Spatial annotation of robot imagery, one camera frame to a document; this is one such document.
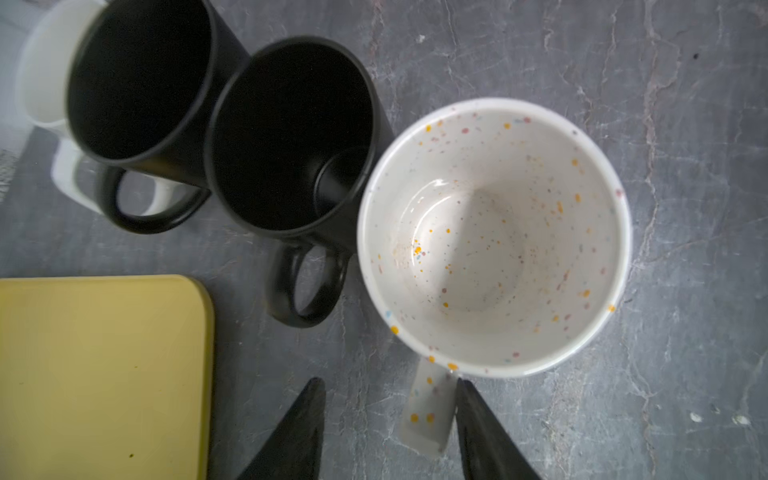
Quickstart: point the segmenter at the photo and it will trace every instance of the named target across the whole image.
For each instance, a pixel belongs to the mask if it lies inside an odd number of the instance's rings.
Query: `black mug handle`
[[[296,280],[301,263],[312,249],[311,243],[280,243],[266,278],[266,309],[271,316],[288,326],[309,328],[326,319],[344,287],[346,267],[351,253],[326,249],[326,264],[320,288],[301,312],[296,309]]]
[[[155,215],[126,214],[118,206],[118,190],[125,173],[124,168],[103,165],[96,179],[95,196],[104,216],[118,227],[132,233],[148,235],[178,227],[210,197],[210,190],[196,188],[164,212]]]

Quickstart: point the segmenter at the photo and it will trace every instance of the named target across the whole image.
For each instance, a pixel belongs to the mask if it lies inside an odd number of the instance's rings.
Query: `mug handle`
[[[457,381],[458,373],[421,359],[400,416],[403,445],[431,458],[442,456],[453,426]]]
[[[210,190],[196,188],[164,212],[151,215],[126,214],[118,206],[118,190],[125,173],[124,168],[102,165],[96,179],[96,201],[106,218],[132,233],[148,235],[178,227],[210,197]]]
[[[313,245],[307,242],[280,243],[266,278],[266,309],[281,323],[298,328],[309,328],[326,319],[344,287],[346,267],[351,254],[342,250],[326,249],[326,264],[320,288],[301,312],[296,309],[296,280],[304,257]]]
[[[51,180],[64,195],[100,214],[101,208],[80,190],[76,181],[78,165],[84,158],[83,151],[72,139],[60,138],[51,165]]]
[[[64,195],[101,215],[101,208],[78,186],[77,172],[84,159],[85,154],[76,142],[67,137],[60,138],[51,165],[51,180]],[[154,196],[152,204],[143,215],[157,214],[167,209],[173,199],[174,190],[179,186],[179,183],[172,180],[150,175],[148,177],[154,180]]]

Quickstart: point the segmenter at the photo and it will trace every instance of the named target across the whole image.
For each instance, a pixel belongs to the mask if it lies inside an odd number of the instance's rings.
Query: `marble surface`
[[[249,51],[297,34],[349,47],[395,132],[503,96],[563,114],[605,151],[634,215],[617,314],[550,372],[475,380],[542,476],[768,477],[766,3],[214,4]],[[417,358],[379,319],[356,258],[331,317],[289,329],[261,302],[273,240],[216,200],[171,232],[123,233],[55,191],[55,145],[35,131],[0,205],[0,276],[201,280],[217,314],[209,478],[235,478],[312,376],[328,389],[321,478],[463,478],[455,432],[439,460],[396,438]]]

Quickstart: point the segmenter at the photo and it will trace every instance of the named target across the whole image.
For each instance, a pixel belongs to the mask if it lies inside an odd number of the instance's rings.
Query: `mug rim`
[[[80,146],[80,149],[83,150],[83,152],[88,155],[90,158],[93,158],[96,161],[100,161],[103,164],[111,165],[114,167],[123,167],[125,165],[134,164],[139,161],[146,160],[147,158],[153,157],[156,154],[161,153],[166,148],[168,148],[169,145],[172,145],[184,132],[189,125],[189,123],[192,122],[193,118],[197,113],[200,111],[200,108],[202,108],[203,103],[205,102],[205,97],[208,95],[208,91],[210,90],[210,86],[214,82],[214,69],[216,67],[216,60],[219,49],[219,31],[218,28],[216,28],[216,18],[215,14],[216,11],[214,10],[214,7],[210,4],[208,0],[198,0],[200,3],[203,4],[203,7],[205,8],[206,13],[208,14],[208,24],[210,26],[210,50],[208,52],[208,65],[205,68],[205,75],[203,76],[203,82],[200,85],[200,88],[197,89],[197,95],[195,95],[195,99],[191,102],[189,108],[187,109],[187,113],[184,114],[184,116],[179,120],[179,122],[176,124],[176,127],[173,128],[168,134],[163,137],[160,141],[158,141],[155,145],[152,147],[149,147],[147,150],[139,152],[138,154],[133,155],[132,157],[125,157],[125,158],[107,158],[103,157],[100,154],[97,154],[94,152],[90,145],[88,143],[84,142],[78,132],[76,132],[71,126],[72,123],[69,122],[70,125],[70,132],[72,137],[77,141],[78,145]],[[69,120],[69,92],[71,90],[71,79],[72,74],[74,73],[74,66],[77,65],[83,58],[83,55],[85,55],[85,51],[87,50],[87,47],[93,42],[94,36],[96,35],[96,32],[98,29],[104,24],[104,20],[106,19],[107,15],[110,12],[111,8],[117,8],[117,5],[121,5],[128,2],[135,2],[135,0],[113,0],[112,2],[107,3],[107,5],[104,7],[101,12],[99,12],[98,17],[91,23],[91,25],[88,27],[88,30],[83,35],[82,39],[80,40],[80,44],[78,46],[77,51],[74,54],[74,57],[72,58],[72,63],[69,71],[68,81],[67,81],[67,92],[66,92],[66,98],[65,98],[65,115],[67,117],[67,120]]]
[[[536,117],[537,121],[544,122],[546,125],[559,131],[564,137],[569,137],[579,148],[585,153],[585,161],[593,164],[600,175],[603,185],[606,185],[609,189],[620,188],[624,191],[624,187],[619,180],[616,171],[614,170],[611,162],[605,156],[603,151],[595,144],[595,142],[584,133],[579,127],[572,124],[567,118],[560,114],[542,107],[537,104],[532,104],[523,100],[515,100],[511,98],[477,98],[473,100],[460,101],[454,104],[450,104],[446,107],[439,108],[421,117],[416,122],[411,124],[403,133],[401,133],[395,141],[387,148],[384,154],[379,159],[379,163],[376,165],[376,169],[371,175],[369,185],[366,188],[366,192],[363,196],[360,204],[360,212],[357,223],[357,250],[360,259],[367,259],[371,257],[367,245],[368,228],[369,223],[369,211],[372,205],[372,200],[376,195],[376,185],[384,178],[384,174],[389,168],[389,164],[392,163],[392,159],[396,157],[400,150],[408,144],[418,133],[420,133],[427,124],[435,123],[436,121],[453,115],[456,113],[463,114],[466,111],[479,111],[479,110],[504,110],[525,114],[532,117]],[[359,265],[362,271],[363,282],[366,285],[368,294],[371,297],[376,310],[382,320],[390,327],[396,326],[398,329],[397,336],[413,351],[423,357],[430,357],[430,361],[434,359],[435,363],[449,368],[449,364],[458,364],[456,370],[459,374],[467,373],[474,376],[483,376],[489,378],[519,378],[523,376],[529,376],[537,372],[541,372],[546,369],[550,369],[557,364],[570,358],[575,353],[584,348],[602,329],[607,322],[612,312],[609,311],[611,306],[616,306],[618,300],[621,298],[624,288],[627,283],[627,276],[629,274],[630,260],[632,254],[632,227],[631,227],[631,214],[629,211],[629,205],[627,203],[626,195],[622,196],[624,200],[618,198],[615,195],[611,195],[612,207],[616,211],[616,223],[619,229],[618,236],[618,261],[614,266],[612,272],[611,286],[608,289],[608,295],[604,303],[602,303],[595,315],[587,323],[586,327],[573,339],[565,343],[563,346],[546,353],[543,356],[538,357],[530,361],[523,361],[517,364],[511,364],[508,366],[498,365],[481,365],[465,362],[460,359],[452,359],[447,355],[442,354],[439,351],[429,351],[429,348],[421,340],[413,336],[407,325],[394,323],[394,317],[391,319],[386,317],[386,312],[391,311],[387,302],[383,299],[379,292],[377,282],[375,280],[373,268],[368,261],[360,260]]]
[[[353,183],[352,187],[349,189],[349,192],[347,193],[347,195],[344,197],[344,200],[337,203],[331,210],[327,211],[320,218],[313,220],[310,223],[307,223],[300,227],[288,229],[288,230],[270,230],[262,227],[257,227],[256,225],[253,225],[251,222],[242,218],[230,206],[229,200],[222,193],[219,187],[219,182],[217,180],[216,169],[214,168],[214,146],[213,146],[214,130],[216,129],[216,121],[219,117],[219,113],[221,112],[224,102],[227,100],[227,97],[229,96],[230,90],[234,88],[234,85],[237,83],[238,79],[240,79],[240,77],[252,66],[254,61],[257,59],[261,59],[263,56],[268,55],[274,51],[280,50],[281,48],[285,48],[291,45],[300,45],[300,44],[322,45],[324,47],[331,48],[332,50],[338,51],[340,54],[344,55],[346,59],[349,60],[352,63],[352,65],[355,66],[361,78],[366,83],[368,96],[371,101],[371,107],[372,107],[371,108],[371,115],[372,115],[371,137],[368,143],[368,153],[366,155],[366,161],[363,163],[360,169],[360,172],[357,174],[357,178],[355,179],[355,182]],[[365,188],[365,185],[368,179],[371,177],[371,172],[373,170],[373,165],[375,163],[374,159],[376,156],[376,139],[379,137],[379,132],[381,130],[380,114],[381,114],[381,106],[379,103],[378,95],[376,93],[376,89],[373,86],[373,80],[371,80],[370,75],[368,75],[368,71],[362,65],[360,60],[358,60],[358,58],[351,51],[349,51],[348,48],[344,47],[339,43],[336,43],[333,40],[329,40],[328,38],[316,37],[312,35],[299,35],[299,36],[288,37],[288,38],[284,38],[283,40],[275,41],[274,43],[267,45],[266,47],[260,49],[255,54],[253,54],[249,61],[244,62],[243,65],[241,65],[235,71],[235,73],[230,77],[230,79],[227,80],[227,84],[224,86],[221,93],[219,94],[219,98],[216,100],[216,104],[214,105],[214,109],[211,112],[210,119],[208,121],[208,127],[205,133],[205,142],[204,142],[204,148],[203,148],[205,176],[208,179],[209,188],[214,192],[214,195],[216,195],[216,198],[224,206],[224,209],[227,211],[227,213],[233,219],[235,219],[235,221],[239,225],[241,225],[242,227],[245,227],[247,230],[250,230],[254,233],[258,233],[259,235],[263,235],[265,237],[272,237],[272,238],[278,238],[278,239],[301,237],[305,233],[312,232],[319,225],[325,223],[326,221],[334,217],[345,206],[353,202],[353,199],[358,196],[359,192],[363,188]]]
[[[53,25],[53,23],[56,22],[61,17],[61,12],[63,12],[66,8],[69,8],[71,5],[79,2],[90,2],[95,5],[98,5],[99,7],[101,7],[101,11],[99,12],[99,15],[101,15],[101,13],[104,11],[104,8],[107,6],[106,0],[63,0],[62,2],[59,2],[58,4],[54,5],[53,8],[51,8],[51,10],[49,10],[45,15],[43,15],[43,18],[40,20],[40,22],[32,29],[31,35],[24,42],[24,46],[22,47],[22,54],[19,55],[18,67],[16,68],[16,76],[14,80],[14,96],[15,96],[16,108],[22,113],[22,115],[24,115],[24,117],[28,121],[30,121],[37,127],[53,129],[53,128],[58,128],[62,126],[66,127],[68,125],[69,120],[67,117],[67,105],[66,105],[67,95],[65,92],[65,96],[64,96],[65,111],[64,111],[64,115],[61,118],[58,118],[53,121],[40,121],[32,117],[32,115],[29,113],[29,110],[27,109],[27,106],[25,105],[24,99],[22,98],[23,95],[21,95],[21,92],[24,90],[22,75],[23,75],[25,64],[29,62],[30,56],[32,55],[32,49],[35,46],[37,46],[36,44],[40,40],[40,36],[43,34],[43,32],[47,31]],[[74,64],[74,60],[75,60],[75,57],[77,56],[77,52],[80,50],[80,44],[85,40],[85,35],[88,34],[89,28],[90,28],[90,25],[84,30],[83,38],[81,38],[80,43],[78,43],[78,46],[72,52],[72,59],[69,65],[69,71],[65,75],[67,79],[69,79],[69,73],[71,72],[71,67]]]

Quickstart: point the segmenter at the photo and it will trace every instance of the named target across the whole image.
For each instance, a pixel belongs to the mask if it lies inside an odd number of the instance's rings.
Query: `black mug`
[[[216,99],[248,58],[207,0],[114,0],[74,57],[67,115],[74,139],[101,162],[96,201],[134,233],[160,233],[210,196],[203,143]],[[194,187],[164,212],[138,216],[118,206],[126,169]]]
[[[283,241],[265,286],[280,322],[315,326],[333,310],[356,252],[363,191],[392,140],[365,68],[324,38],[272,44],[224,88],[208,126],[206,173],[235,221]],[[326,250],[323,278],[299,311],[296,278],[315,245]]]

